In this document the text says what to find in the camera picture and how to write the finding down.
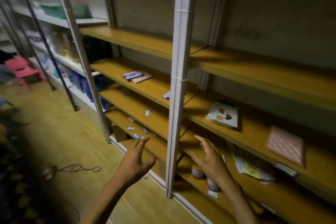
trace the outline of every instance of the jar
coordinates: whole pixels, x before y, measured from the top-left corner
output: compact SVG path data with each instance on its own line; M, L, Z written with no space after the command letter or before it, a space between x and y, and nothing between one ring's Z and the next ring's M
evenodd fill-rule
M202 179L204 176L202 169L194 163L191 166L191 172L192 172L192 177L197 180Z
M214 183L212 180L210 180L209 178L207 178L208 181L208 185L209 185L209 189L212 191L218 191L219 190L219 186L217 183Z

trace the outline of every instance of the forearm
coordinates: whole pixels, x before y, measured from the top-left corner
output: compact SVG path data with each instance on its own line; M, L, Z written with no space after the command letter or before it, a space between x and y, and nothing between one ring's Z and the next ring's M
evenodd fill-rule
M124 185L115 178L109 180L80 224L105 224L125 191Z
M219 187L231 203L238 224L259 223L242 189L233 178L219 184Z

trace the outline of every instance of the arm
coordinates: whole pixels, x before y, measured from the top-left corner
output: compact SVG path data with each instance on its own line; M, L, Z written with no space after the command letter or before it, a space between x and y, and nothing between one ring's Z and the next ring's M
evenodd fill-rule
M202 168L205 175L219 185L233 207L237 223L258 224L259 221L253 209L246 201L239 184L233 179L219 151L207 139L200 136L195 138L204 147L206 157L202 160L194 152L191 153L191 157Z
M104 185L81 224L105 224L125 191L155 165L154 157L146 163L141 161L142 151L148 140L149 138L136 140L130 146L112 179Z

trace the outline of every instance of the quilted pattern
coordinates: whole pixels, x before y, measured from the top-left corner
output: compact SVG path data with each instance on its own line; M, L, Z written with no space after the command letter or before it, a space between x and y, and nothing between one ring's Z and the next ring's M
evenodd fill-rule
M303 139L273 126L267 149L303 167Z

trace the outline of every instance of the chair backrest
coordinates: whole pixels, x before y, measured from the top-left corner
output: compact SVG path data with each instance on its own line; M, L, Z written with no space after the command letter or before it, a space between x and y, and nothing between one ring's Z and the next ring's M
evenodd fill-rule
M9 59L5 61L5 65L11 71L17 71L17 70L29 67L27 60L25 60L23 57L20 57L20 56L15 56L13 59Z

